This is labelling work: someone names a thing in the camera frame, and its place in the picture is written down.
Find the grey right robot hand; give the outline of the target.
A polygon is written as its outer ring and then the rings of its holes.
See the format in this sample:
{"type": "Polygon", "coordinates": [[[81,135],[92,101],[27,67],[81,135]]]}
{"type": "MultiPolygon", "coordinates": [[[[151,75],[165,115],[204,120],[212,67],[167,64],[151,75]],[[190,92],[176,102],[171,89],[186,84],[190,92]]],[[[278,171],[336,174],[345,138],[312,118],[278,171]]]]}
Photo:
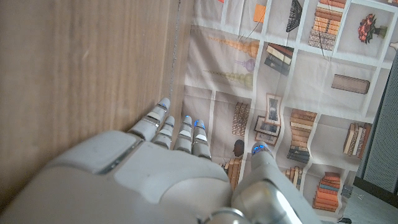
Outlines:
{"type": "Polygon", "coordinates": [[[129,131],[106,131],[51,160],[1,214],[2,223],[318,223],[266,143],[232,187],[211,160],[202,120],[177,137],[161,99],[129,131]]]}

